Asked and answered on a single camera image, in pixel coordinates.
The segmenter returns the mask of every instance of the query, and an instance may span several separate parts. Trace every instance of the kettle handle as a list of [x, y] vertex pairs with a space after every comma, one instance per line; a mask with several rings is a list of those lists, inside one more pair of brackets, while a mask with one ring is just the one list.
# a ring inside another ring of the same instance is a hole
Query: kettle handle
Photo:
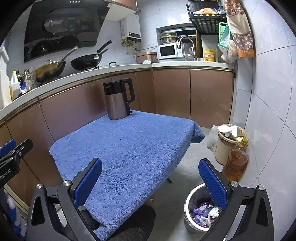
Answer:
[[[128, 83], [128, 88], [131, 94], [131, 99], [128, 100], [127, 95], [126, 95], [126, 87], [125, 87], [125, 83]], [[131, 102], [133, 102], [136, 98], [135, 98], [135, 92], [133, 90], [133, 82], [131, 80], [131, 78], [129, 79], [122, 79], [121, 80], [121, 86], [122, 86], [122, 90], [123, 90], [123, 94], [125, 97], [125, 102], [126, 104], [130, 104]]]

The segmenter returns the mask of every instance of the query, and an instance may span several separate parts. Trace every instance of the trash can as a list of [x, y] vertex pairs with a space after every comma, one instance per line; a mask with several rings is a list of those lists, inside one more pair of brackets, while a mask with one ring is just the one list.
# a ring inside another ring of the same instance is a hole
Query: trash can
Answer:
[[[237, 127], [237, 135], [243, 135], [246, 138], [248, 138], [247, 132], [239, 126]], [[218, 138], [218, 142], [217, 142], [215, 157], [216, 157], [217, 162], [224, 165], [226, 163], [226, 160], [228, 158], [231, 148], [236, 146], [237, 142], [230, 140], [227, 137], [223, 136], [219, 130], [218, 130], [218, 136], [219, 136], [219, 138]]]
[[204, 183], [197, 186], [190, 192], [190, 194], [185, 200], [185, 205], [184, 205], [184, 214], [185, 214], [184, 225], [186, 229], [190, 232], [200, 233], [201, 235], [204, 235], [209, 230], [209, 228], [202, 227], [193, 221], [189, 212], [189, 205], [192, 202], [194, 202], [195, 206], [197, 207], [204, 202], [210, 202], [212, 205], [215, 204]]

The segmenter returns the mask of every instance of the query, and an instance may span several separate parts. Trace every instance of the white countertop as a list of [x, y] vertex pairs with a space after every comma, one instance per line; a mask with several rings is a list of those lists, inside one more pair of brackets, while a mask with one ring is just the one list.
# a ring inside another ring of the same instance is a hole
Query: white countertop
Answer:
[[147, 69], [147, 68], [159, 68], [159, 67], [178, 67], [178, 66], [203, 66], [203, 67], [214, 67], [214, 68], [225, 68], [225, 69], [233, 69], [232, 64], [224, 64], [224, 63], [216, 63], [216, 62], [205, 62], [205, 61], [172, 61], [172, 62], [161, 62], [155, 64], [127, 64], [127, 65], [119, 65], [112, 67], [105, 67], [100, 69], [94, 69], [85, 71], [82, 73], [77, 73], [74, 75], [66, 76], [64, 78], [52, 81], [45, 85], [42, 85], [36, 89], [31, 90], [30, 92], [24, 94], [23, 96], [17, 98], [9, 105], [0, 110], [0, 120], [2, 120], [6, 115], [15, 110], [16, 108], [22, 106], [26, 102], [37, 98], [38, 96], [59, 88], [61, 86], [90, 78], [93, 76], [99, 76], [101, 74], [108, 74], [112, 72], [126, 71], [126, 70], [135, 70], [135, 69]]

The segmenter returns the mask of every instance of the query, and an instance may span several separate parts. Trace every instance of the blue gripper pad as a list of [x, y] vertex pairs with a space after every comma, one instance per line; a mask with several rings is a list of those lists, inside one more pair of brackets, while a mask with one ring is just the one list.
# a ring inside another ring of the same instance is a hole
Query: blue gripper pad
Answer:
[[224, 209], [227, 205], [226, 191], [203, 159], [200, 160], [198, 164], [198, 172], [205, 182], [205, 185], [211, 194], [215, 205]]
[[83, 206], [102, 172], [102, 162], [98, 159], [75, 189], [74, 205]]
[[0, 147], [0, 158], [5, 157], [9, 152], [11, 152], [15, 147], [17, 146], [17, 143], [15, 140], [10, 140], [5, 145]]

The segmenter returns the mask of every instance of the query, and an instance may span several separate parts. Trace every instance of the dish rack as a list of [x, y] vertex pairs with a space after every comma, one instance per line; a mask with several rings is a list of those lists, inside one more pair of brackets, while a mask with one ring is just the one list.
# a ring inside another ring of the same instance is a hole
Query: dish rack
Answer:
[[219, 23], [227, 22], [226, 14], [197, 14], [195, 12], [202, 8], [219, 9], [217, 1], [214, 0], [188, 0], [187, 11], [189, 19], [199, 34], [219, 34]]

